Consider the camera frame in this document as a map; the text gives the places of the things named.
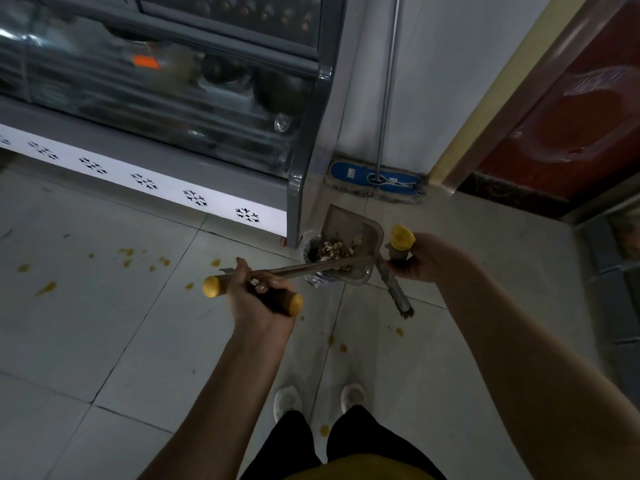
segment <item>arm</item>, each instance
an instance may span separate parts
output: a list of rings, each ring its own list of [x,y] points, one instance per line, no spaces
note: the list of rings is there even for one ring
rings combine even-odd
[[[401,277],[436,283],[534,478],[640,478],[640,413],[606,377],[463,252],[416,234],[412,255],[388,265]]]
[[[231,339],[187,418],[139,480],[235,480],[294,323],[246,291],[249,272],[239,258],[227,292],[236,322]],[[261,279],[291,289],[273,276]]]

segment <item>refrigerator base panel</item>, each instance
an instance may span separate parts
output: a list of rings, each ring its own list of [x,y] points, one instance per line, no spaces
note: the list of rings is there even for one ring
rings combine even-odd
[[[0,147],[232,221],[287,235],[287,213],[258,202],[0,125]]]

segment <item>leg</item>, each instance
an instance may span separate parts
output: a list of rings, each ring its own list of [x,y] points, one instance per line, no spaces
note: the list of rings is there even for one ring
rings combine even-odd
[[[446,480],[418,448],[392,433],[363,406],[352,406],[335,422],[326,444],[329,461],[348,455],[370,453],[420,468],[435,480]]]
[[[314,436],[300,411],[289,411],[271,430],[267,441],[244,471],[241,480],[280,480],[322,465]]]

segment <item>white sneaker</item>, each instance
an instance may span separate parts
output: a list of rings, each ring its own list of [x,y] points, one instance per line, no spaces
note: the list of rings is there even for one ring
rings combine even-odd
[[[278,389],[273,400],[273,418],[276,422],[289,411],[302,412],[302,399],[295,387],[288,386]]]
[[[364,389],[360,384],[347,384],[340,393],[340,409],[345,414],[352,406],[363,406]]]

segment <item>orange label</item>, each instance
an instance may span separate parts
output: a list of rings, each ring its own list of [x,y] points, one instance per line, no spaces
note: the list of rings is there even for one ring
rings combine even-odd
[[[160,69],[158,62],[149,55],[134,55],[132,57],[133,64],[138,67],[149,67],[149,69]]]

